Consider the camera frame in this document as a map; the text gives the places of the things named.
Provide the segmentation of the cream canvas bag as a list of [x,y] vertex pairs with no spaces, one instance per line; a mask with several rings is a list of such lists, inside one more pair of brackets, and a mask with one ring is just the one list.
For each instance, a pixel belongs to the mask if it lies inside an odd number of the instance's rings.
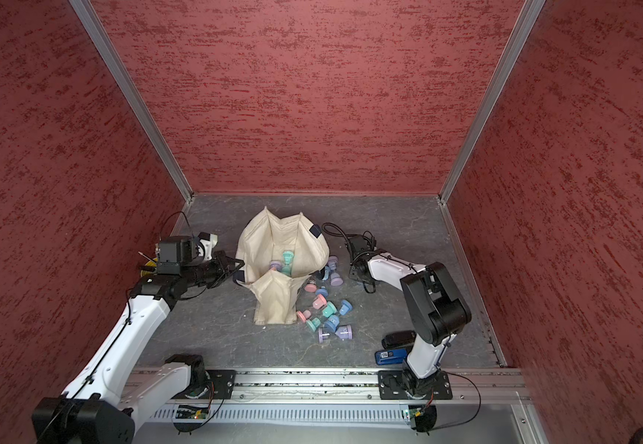
[[244,263],[235,281],[256,300],[253,322],[258,326],[297,321],[299,292],[330,256],[319,225],[304,214],[286,218],[262,209],[243,229],[236,259]]

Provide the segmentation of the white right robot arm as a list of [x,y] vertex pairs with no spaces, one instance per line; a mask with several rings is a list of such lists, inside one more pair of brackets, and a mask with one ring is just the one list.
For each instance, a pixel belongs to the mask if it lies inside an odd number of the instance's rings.
[[472,320],[471,309],[447,268],[439,262],[413,264],[375,250],[352,259],[350,276],[365,286],[384,282],[403,292],[416,333],[404,364],[404,389],[418,393],[434,383],[452,340]]

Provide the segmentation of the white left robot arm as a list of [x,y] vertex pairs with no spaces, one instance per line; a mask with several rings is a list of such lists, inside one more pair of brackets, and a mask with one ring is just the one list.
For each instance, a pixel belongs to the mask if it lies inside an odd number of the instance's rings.
[[44,398],[31,419],[38,443],[130,443],[138,429],[177,395],[211,404],[225,397],[199,355],[171,356],[130,394],[125,385],[146,345],[192,287],[212,290],[245,263],[222,251],[178,272],[142,277],[125,298],[117,325],[79,375],[55,398]]

